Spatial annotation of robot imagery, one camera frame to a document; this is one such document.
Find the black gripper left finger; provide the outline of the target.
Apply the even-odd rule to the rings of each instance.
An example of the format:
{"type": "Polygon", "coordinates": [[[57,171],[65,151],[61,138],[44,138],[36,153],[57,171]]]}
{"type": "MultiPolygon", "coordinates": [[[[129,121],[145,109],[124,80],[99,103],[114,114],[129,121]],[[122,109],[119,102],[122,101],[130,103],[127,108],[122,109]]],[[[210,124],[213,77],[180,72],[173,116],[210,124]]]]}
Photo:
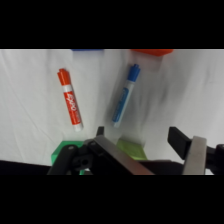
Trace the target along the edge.
{"type": "Polygon", "coordinates": [[[120,151],[104,136],[99,127],[97,135],[87,139],[81,147],[64,146],[48,171],[49,175],[78,175],[89,169],[92,175],[153,175],[141,163],[120,151]]]}

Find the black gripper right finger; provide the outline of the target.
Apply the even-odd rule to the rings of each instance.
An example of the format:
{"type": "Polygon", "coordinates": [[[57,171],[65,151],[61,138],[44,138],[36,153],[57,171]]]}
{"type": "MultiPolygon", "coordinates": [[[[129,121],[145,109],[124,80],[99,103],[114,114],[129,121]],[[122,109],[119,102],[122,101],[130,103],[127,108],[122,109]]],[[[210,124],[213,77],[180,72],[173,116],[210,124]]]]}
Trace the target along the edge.
{"type": "Polygon", "coordinates": [[[184,161],[183,175],[204,175],[206,169],[224,175],[224,144],[209,147],[205,138],[190,139],[176,127],[169,128],[167,141],[184,161]]]}

